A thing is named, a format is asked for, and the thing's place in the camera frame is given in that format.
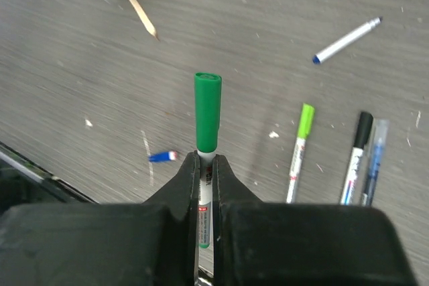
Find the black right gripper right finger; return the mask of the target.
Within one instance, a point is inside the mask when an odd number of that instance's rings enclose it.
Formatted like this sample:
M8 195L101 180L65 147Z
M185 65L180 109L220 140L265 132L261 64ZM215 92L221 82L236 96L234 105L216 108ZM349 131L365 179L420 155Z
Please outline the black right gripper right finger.
M213 165L215 285L416 285L380 210L261 201L226 157Z

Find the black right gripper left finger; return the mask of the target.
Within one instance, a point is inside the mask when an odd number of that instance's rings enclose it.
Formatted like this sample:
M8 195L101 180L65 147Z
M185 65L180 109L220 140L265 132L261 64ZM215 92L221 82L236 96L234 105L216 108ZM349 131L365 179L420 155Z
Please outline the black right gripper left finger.
M1 284L195 284L198 172L189 153L142 203L9 208L1 213Z

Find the white marker lime end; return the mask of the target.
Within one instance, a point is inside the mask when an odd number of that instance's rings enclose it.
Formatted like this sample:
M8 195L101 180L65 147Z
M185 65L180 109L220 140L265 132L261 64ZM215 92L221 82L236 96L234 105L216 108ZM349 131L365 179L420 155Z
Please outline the white marker lime end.
M315 113L315 108L313 106L306 103L302 105L300 122L298 125L298 131L297 131L296 141L294 145L294 152L292 155L292 160L291 160L291 165L289 170L290 182L288 186L288 193L286 195L286 202L288 204L295 202L295 199L296 199L298 178L300 176L302 162L304 159L306 140L312 128L314 113Z

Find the white marker black end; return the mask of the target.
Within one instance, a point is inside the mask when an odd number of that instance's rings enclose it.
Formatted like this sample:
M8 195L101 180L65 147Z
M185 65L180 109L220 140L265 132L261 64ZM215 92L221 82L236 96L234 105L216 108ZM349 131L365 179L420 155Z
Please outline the white marker black end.
M353 201L355 185L359 177L359 168L361 165L365 146L368 143L371 134L372 124L373 115L366 111L361 111L359 115L357 129L355 131L355 138L353 142L353 147L351 149L351 155L349 158L345 182L339 200L339 204L341 205L349 205Z

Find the dark green pen cap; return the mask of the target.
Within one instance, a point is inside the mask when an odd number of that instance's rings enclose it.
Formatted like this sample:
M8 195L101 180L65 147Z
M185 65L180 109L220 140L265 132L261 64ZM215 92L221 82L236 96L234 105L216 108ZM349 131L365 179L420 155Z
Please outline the dark green pen cap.
M203 153L217 149L221 117L222 78L199 72L194 75L196 147Z

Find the blue transparent gel pen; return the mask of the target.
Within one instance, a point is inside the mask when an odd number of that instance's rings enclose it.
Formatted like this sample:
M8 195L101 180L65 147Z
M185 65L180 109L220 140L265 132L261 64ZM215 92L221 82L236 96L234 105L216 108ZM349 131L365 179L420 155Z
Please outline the blue transparent gel pen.
M370 160L368 164L367 177L361 194L361 205L371 206L377 185L379 168L385 151L389 120L377 119L374 134L372 136Z

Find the white marker blue end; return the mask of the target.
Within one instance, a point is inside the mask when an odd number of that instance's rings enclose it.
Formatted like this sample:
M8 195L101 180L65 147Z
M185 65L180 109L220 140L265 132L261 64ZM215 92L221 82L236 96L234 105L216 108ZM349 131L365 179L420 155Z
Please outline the white marker blue end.
M344 35L329 46L325 47L323 50L313 55L312 62L316 65L322 64L324 61L331 58L336 53L345 49L347 46L359 40L364 35L368 34L371 30L375 29L378 25L381 24L382 21L383 17L379 16L365 22L363 25L355 28L348 34Z

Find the white marker dark green end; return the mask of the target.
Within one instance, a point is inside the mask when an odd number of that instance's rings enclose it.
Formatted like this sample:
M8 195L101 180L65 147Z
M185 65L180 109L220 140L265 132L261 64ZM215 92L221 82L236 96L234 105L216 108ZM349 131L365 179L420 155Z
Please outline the white marker dark green end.
M210 246L212 214L212 166L216 153L197 151L200 158L200 188L198 200L198 243L200 248Z

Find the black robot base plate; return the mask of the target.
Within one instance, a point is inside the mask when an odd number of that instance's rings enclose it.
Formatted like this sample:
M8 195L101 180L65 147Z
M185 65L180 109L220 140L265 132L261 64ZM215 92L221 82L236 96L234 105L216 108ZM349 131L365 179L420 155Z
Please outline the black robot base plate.
M35 203L75 203L94 200L24 155L1 144L1 213Z

